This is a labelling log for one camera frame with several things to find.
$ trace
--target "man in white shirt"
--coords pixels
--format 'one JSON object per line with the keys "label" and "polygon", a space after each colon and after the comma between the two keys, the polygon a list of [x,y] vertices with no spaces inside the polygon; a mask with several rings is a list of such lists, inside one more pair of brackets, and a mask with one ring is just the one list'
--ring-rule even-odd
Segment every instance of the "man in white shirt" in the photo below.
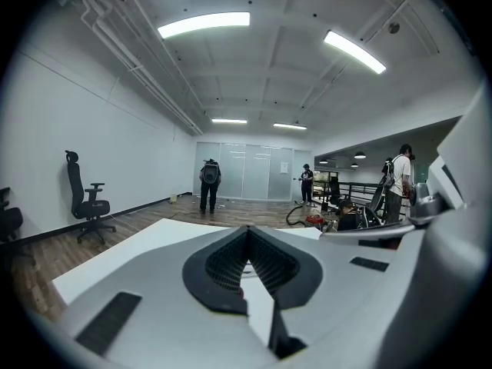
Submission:
{"label": "man in white shirt", "polygon": [[393,159],[394,184],[386,194],[386,224],[398,223],[400,220],[401,199],[410,191],[411,156],[412,147],[405,144],[401,145],[400,154]]}

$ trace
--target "red object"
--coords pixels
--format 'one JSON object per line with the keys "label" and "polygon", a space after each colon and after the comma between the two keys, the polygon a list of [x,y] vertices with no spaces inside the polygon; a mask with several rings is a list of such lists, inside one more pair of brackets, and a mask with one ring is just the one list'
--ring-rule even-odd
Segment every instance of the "red object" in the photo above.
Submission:
{"label": "red object", "polygon": [[309,224],[323,224],[324,218],[316,214],[315,216],[307,216],[306,223]]}

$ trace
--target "fluorescent light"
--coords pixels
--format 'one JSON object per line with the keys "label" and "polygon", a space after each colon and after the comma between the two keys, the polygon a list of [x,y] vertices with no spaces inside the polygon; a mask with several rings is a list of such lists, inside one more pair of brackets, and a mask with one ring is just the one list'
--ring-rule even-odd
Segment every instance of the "fluorescent light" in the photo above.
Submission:
{"label": "fluorescent light", "polygon": [[275,123],[274,127],[295,128],[296,130],[305,130],[307,128],[306,126],[285,125],[284,123]]}
{"label": "fluorescent light", "polygon": [[247,120],[239,120],[239,119],[212,119],[214,123],[239,123],[241,125],[245,125],[248,123]]}
{"label": "fluorescent light", "polygon": [[202,28],[220,28],[225,26],[249,26],[249,12],[223,12],[183,19],[158,28],[162,38],[192,32]]}
{"label": "fluorescent light", "polygon": [[375,72],[380,74],[386,67],[384,67],[376,58],[369,55],[360,46],[355,45],[352,41],[348,41],[346,38],[329,31],[324,42],[333,45],[335,48],[341,49],[347,52],[349,55],[355,57],[360,62],[363,62],[367,67],[372,68]]}

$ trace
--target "chair armrest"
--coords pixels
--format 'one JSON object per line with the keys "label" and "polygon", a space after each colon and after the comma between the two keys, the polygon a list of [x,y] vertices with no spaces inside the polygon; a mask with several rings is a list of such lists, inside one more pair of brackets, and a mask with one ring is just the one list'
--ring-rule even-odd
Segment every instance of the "chair armrest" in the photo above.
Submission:
{"label": "chair armrest", "polygon": [[3,202],[3,194],[8,193],[10,188],[0,188],[0,202]]}
{"label": "chair armrest", "polygon": [[95,196],[98,195],[98,192],[102,191],[102,188],[86,188],[84,191],[89,193],[89,202],[94,202]]}

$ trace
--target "black office chair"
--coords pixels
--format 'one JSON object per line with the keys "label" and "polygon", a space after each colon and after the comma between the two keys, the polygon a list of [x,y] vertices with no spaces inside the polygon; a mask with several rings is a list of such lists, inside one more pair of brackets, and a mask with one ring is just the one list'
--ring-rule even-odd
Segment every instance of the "black office chair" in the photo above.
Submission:
{"label": "black office chair", "polygon": [[331,177],[330,193],[330,204],[338,206],[340,204],[340,184],[336,176]]}
{"label": "black office chair", "polygon": [[[116,232],[115,227],[102,224],[99,220],[101,216],[109,213],[109,202],[95,199],[97,193],[102,191],[99,186],[104,186],[104,183],[91,183],[94,188],[86,188],[84,190],[80,179],[80,168],[77,164],[77,153],[74,151],[65,151],[65,153],[67,154],[68,178],[70,179],[72,192],[71,213],[78,219],[85,218],[87,220],[87,223],[84,223],[80,228],[82,233],[77,237],[77,242],[81,243],[81,238],[89,232],[95,232],[99,236],[101,243],[104,244],[105,240],[99,230],[104,228]],[[88,201],[84,201],[84,191],[89,193]]]}
{"label": "black office chair", "polygon": [[19,208],[9,208],[9,201],[4,201],[4,196],[10,188],[0,189],[0,241],[6,242],[14,240],[15,231],[18,230],[23,222],[22,213]]}

